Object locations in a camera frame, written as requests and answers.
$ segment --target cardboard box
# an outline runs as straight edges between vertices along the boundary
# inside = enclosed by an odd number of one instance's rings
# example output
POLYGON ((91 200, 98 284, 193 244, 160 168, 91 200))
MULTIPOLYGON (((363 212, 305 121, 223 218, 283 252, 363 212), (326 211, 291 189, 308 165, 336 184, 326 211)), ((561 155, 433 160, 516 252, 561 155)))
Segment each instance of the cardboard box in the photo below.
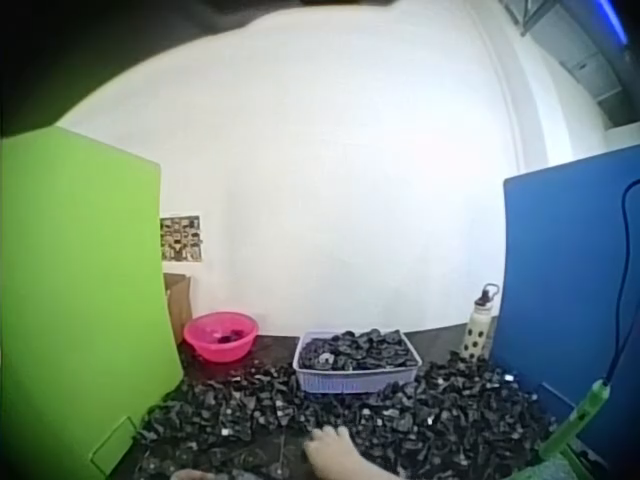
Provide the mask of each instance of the cardboard box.
POLYGON ((189 299, 190 286, 191 278, 186 275, 180 273, 164 274, 167 307, 176 344, 182 341, 182 329, 192 318, 191 300, 189 299))

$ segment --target white bottle with black dots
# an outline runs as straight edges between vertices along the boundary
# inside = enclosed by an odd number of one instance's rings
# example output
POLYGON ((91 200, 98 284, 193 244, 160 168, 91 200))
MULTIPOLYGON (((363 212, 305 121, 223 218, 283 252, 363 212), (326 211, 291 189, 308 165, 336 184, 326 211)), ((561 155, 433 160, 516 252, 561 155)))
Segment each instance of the white bottle with black dots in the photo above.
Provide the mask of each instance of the white bottle with black dots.
POLYGON ((471 361, 476 360, 484 348, 493 318, 493 299, 500 292, 495 283, 487 283, 482 289, 482 295, 474 302, 473 312, 467 323, 460 355, 471 361))

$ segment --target pile of black parts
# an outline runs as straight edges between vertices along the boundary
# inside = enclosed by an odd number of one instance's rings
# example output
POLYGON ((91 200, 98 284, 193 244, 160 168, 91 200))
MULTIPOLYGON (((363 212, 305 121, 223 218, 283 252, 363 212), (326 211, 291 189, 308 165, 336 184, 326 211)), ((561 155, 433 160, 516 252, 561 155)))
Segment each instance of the pile of black parts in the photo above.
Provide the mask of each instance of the pile of black parts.
POLYGON ((398 330, 374 328, 360 335, 346 331, 331 338, 314 338, 302 347, 299 367, 321 371, 363 371, 415 367, 417 359, 398 330))
POLYGON ((536 461, 550 432, 535 396, 482 359, 452 353, 415 382, 359 395, 306 394, 290 366, 254 363, 220 382, 185 379, 151 409, 136 437, 146 453, 135 478, 196 468, 229 480, 283 480, 289 470, 277 457, 237 452, 285 429, 306 438, 323 425, 347 426, 360 453, 390 472, 435 480, 507 477, 536 461))

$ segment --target green partition panel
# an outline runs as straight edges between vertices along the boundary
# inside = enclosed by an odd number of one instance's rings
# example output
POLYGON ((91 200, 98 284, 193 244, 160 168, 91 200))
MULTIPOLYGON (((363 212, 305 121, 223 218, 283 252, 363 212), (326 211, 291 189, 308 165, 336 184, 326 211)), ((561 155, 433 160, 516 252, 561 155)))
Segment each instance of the green partition panel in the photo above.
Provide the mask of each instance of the green partition panel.
POLYGON ((160 168, 58 127, 2 145, 2 449, 30 478, 104 478, 182 375, 160 168))

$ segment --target power cord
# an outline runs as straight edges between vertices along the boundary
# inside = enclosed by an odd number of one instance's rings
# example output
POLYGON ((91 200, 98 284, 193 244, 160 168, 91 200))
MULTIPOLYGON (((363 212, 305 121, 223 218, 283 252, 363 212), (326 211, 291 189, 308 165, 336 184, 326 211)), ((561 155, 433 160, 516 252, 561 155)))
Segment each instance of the power cord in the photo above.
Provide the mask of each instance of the power cord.
POLYGON ((624 224, 624 240, 625 240, 625 256, 624 256, 624 266, 622 267, 622 277, 620 279, 620 287, 618 288, 618 298, 616 299, 616 316, 615 316, 615 324, 616 324, 616 338, 615 338, 615 348, 613 352, 613 357, 611 358, 611 363, 609 364, 609 368, 607 370, 607 375, 604 377, 605 385, 609 385, 611 380, 613 379, 616 370, 618 369, 618 364, 620 363, 620 358, 624 354, 624 351, 627 348, 627 344, 629 343, 629 339, 635 329, 636 323, 638 322, 638 318, 640 318, 640 299, 636 305, 634 314, 632 316, 631 326, 629 327, 629 331, 627 332, 624 340, 620 343, 620 310, 622 308, 622 297, 624 296, 624 290, 627 285, 627 277, 629 276, 629 263, 631 261, 631 235, 629 234, 629 215, 627 214, 627 195, 629 192, 640 185, 640 178, 631 182, 622 192, 622 222, 624 224))

